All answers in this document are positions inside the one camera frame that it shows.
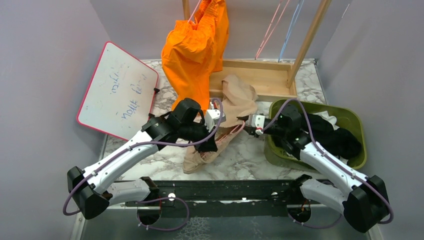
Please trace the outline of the olive green plastic basket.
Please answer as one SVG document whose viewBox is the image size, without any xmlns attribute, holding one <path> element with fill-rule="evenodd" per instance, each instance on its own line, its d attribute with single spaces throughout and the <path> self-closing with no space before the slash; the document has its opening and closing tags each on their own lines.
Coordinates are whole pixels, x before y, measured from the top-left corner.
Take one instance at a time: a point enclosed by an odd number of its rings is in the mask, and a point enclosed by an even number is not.
<svg viewBox="0 0 424 240">
<path fill-rule="evenodd" d="M 346 129 L 353 134 L 353 136 L 361 143 L 362 149 L 356 156 L 348 158 L 346 164 L 354 170 L 362 168 L 367 161 L 367 149 L 363 126 L 359 117 L 353 111 L 343 107 L 306 101 L 302 101 L 301 103 L 308 114 L 316 114 L 326 111 L 330 116 L 336 117 L 336 126 Z M 265 137 L 264 155 L 266 160 L 275 166 L 311 172 L 315 170 L 307 163 L 287 155 L 283 148 L 276 146 L 276 141 L 273 140 L 273 137 L 270 135 Z"/>
</svg>

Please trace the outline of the white shorts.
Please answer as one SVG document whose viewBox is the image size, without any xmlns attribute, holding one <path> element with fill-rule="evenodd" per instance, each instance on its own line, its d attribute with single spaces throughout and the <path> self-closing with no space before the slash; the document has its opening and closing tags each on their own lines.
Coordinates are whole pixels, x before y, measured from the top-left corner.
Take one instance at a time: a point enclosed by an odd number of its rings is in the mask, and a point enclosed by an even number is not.
<svg viewBox="0 0 424 240">
<path fill-rule="evenodd" d="M 329 122 L 334 130 L 337 130 L 339 126 L 337 126 L 337 118 L 333 115 L 330 115 L 328 111 L 315 112 L 313 115 L 320 116 L 322 119 Z"/>
</svg>

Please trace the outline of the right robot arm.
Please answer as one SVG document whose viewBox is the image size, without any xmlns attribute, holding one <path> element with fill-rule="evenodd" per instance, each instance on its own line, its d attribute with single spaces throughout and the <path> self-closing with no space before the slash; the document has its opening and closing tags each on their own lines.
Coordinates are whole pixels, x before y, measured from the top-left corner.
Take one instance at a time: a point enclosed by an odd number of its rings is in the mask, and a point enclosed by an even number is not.
<svg viewBox="0 0 424 240">
<path fill-rule="evenodd" d="M 360 233 L 393 220 L 384 181 L 376 175 L 368 177 L 356 171 L 326 151 L 315 140 L 302 104 L 295 106 L 285 102 L 272 119 L 251 114 L 241 120 L 249 135 L 280 138 L 282 148 L 289 155 L 310 165 L 331 182 L 324 184 L 302 175 L 288 190 L 292 202 L 300 204 L 309 200 L 323 204 L 341 214 Z"/>
</svg>

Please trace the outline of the orange shorts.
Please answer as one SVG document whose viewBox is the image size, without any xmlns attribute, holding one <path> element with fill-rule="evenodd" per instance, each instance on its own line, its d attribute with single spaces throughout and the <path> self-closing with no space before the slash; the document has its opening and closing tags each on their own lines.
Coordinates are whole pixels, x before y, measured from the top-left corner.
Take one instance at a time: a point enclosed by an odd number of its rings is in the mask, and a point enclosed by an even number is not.
<svg viewBox="0 0 424 240">
<path fill-rule="evenodd" d="M 174 108 L 185 98 L 209 108 L 210 76 L 223 69 L 229 28 L 224 0 L 202 0 L 194 20 L 176 21 L 161 52 L 163 72 L 177 94 Z"/>
</svg>

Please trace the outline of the beige garment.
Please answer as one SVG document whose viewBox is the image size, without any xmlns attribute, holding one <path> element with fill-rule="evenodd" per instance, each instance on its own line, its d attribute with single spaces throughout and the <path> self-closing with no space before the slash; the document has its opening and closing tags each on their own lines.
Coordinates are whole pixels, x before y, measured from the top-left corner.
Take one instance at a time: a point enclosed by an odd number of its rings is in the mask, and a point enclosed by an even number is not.
<svg viewBox="0 0 424 240">
<path fill-rule="evenodd" d="M 239 118 L 254 114 L 258 110 L 258 95 L 252 85 L 245 83 L 235 74 L 226 76 L 221 83 L 222 106 L 226 120 L 220 124 L 215 134 L 217 151 L 200 152 L 193 146 L 188 147 L 182 163 L 184 174 L 196 173 L 212 163 L 243 130 L 245 122 Z"/>
</svg>

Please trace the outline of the blue wire hanger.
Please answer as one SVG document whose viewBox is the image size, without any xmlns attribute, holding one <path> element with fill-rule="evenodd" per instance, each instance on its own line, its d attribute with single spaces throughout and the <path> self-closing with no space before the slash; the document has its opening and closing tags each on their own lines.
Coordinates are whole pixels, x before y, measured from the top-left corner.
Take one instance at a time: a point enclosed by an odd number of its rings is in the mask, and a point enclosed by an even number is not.
<svg viewBox="0 0 424 240">
<path fill-rule="evenodd" d="M 283 60 L 284 52 L 286 50 L 286 47 L 287 47 L 287 44 L 289 42 L 291 33 L 292 33 L 292 31 L 294 29 L 294 26 L 295 26 L 295 24 L 296 24 L 296 22 L 298 20 L 298 17 L 300 15 L 300 12 L 302 10 L 302 7 L 304 5 L 304 2 L 305 2 L 304 0 L 299 0 L 297 2 L 296 8 L 295 8 L 295 10 L 293 12 L 293 15 L 291 17 L 291 21 L 289 23 L 289 27 L 288 27 L 288 30 L 287 30 L 287 33 L 286 33 L 286 36 L 285 36 L 283 45 L 282 45 L 281 50 L 280 50 L 280 54 L 279 54 L 279 57 L 278 57 L 278 60 L 277 60 L 278 63 Z"/>
</svg>

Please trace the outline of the black shorts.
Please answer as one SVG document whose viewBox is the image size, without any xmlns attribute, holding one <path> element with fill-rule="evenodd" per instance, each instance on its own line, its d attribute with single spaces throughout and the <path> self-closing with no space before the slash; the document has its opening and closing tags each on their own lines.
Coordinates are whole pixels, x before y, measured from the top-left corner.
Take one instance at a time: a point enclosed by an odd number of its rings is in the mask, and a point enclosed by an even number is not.
<svg viewBox="0 0 424 240">
<path fill-rule="evenodd" d="M 334 127 L 334 125 L 317 114 L 307 114 L 301 116 L 301 127 L 306 132 L 311 127 L 312 135 L 325 150 L 340 159 L 350 160 L 357 157 L 362 144 L 347 129 Z"/>
</svg>

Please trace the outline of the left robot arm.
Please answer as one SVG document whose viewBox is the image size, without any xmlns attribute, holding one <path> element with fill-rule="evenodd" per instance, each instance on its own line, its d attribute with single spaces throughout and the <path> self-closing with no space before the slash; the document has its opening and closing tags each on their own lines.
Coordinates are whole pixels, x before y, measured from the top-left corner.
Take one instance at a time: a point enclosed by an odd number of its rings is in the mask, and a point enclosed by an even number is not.
<svg viewBox="0 0 424 240">
<path fill-rule="evenodd" d="M 152 205 L 157 200 L 158 187 L 149 177 L 120 182 L 118 178 L 145 158 L 166 146 L 187 148 L 200 152 L 215 152 L 215 134 L 224 122 L 224 107 L 220 99 L 213 98 L 202 111 L 191 98 L 185 98 L 166 114 L 152 117 L 127 143 L 97 163 L 81 169 L 74 166 L 67 172 L 69 194 L 63 204 L 66 216 L 82 213 L 90 220 L 109 206 L 142 202 Z"/>
</svg>

